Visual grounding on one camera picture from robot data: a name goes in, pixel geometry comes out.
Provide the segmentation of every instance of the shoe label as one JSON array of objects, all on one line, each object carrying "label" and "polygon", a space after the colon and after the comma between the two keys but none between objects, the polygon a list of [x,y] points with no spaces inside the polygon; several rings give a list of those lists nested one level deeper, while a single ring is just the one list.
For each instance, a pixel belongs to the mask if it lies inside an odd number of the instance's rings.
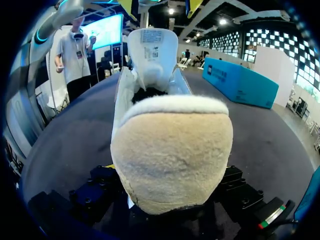
[{"label": "shoe label", "polygon": [[148,61],[156,61],[159,58],[159,47],[144,47],[144,58]]},{"label": "shoe label", "polygon": [[163,39],[163,32],[160,30],[145,29],[141,33],[141,43],[156,44],[161,43]]}]

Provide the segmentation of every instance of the black pants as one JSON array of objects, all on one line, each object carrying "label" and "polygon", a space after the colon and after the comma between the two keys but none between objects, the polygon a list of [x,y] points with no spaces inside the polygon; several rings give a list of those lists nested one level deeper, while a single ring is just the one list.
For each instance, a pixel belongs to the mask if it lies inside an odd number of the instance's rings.
[{"label": "black pants", "polygon": [[90,88],[90,79],[91,76],[84,76],[66,85],[70,103]]}]

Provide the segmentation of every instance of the display screen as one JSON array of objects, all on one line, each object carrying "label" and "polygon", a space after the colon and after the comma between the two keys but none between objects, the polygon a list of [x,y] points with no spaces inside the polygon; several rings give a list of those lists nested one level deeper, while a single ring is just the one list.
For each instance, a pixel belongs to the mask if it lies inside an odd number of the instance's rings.
[{"label": "display screen", "polygon": [[118,14],[106,17],[81,28],[89,38],[96,36],[93,50],[121,43],[122,16],[122,14]]}]

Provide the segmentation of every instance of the black fisheye border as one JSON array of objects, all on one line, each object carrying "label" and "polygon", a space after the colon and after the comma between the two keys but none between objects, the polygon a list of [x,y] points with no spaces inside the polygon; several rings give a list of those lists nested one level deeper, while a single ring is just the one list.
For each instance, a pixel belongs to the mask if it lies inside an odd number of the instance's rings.
[{"label": "black fisheye border", "polygon": [[[0,110],[1,110],[1,126],[4,120],[4,96],[6,92],[7,79],[10,74],[11,66],[14,57],[26,36],[31,26],[36,22],[36,18],[49,6],[54,6],[57,0],[28,0],[28,1],[6,1],[5,8],[2,10],[0,17],[2,23],[1,36],[1,57],[2,66],[0,71]],[[285,10],[294,8],[295,13],[298,13],[298,22],[303,23],[303,27],[308,31],[309,38],[314,40],[319,46],[319,9],[312,2],[305,2],[301,0],[278,1],[284,4]],[[13,184],[13,173],[9,169],[7,161],[5,160],[4,147],[0,149],[1,165],[0,165],[0,180],[1,180],[1,208],[2,208],[2,226],[1,235],[22,238],[31,237],[34,239],[45,239],[46,236],[41,231],[34,219],[30,216],[26,205],[21,196],[18,195]],[[320,193],[313,206],[306,215],[304,221],[297,230],[298,236],[303,236],[304,239],[313,239],[319,236],[316,228],[317,219],[319,218],[320,210]]]}]

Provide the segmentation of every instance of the white t-shirt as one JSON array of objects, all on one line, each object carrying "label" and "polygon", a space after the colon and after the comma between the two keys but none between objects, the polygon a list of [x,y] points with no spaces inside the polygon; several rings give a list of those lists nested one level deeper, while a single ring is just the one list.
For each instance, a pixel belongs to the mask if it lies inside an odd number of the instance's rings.
[{"label": "white t-shirt", "polygon": [[[86,54],[86,49],[90,45],[88,35],[83,33],[83,38],[75,40],[71,37],[70,32],[62,36],[59,40],[56,55],[62,57],[63,73],[66,84],[73,80],[80,79],[85,76],[89,76],[90,69]],[[82,57],[78,57],[77,52],[81,52]]]}]

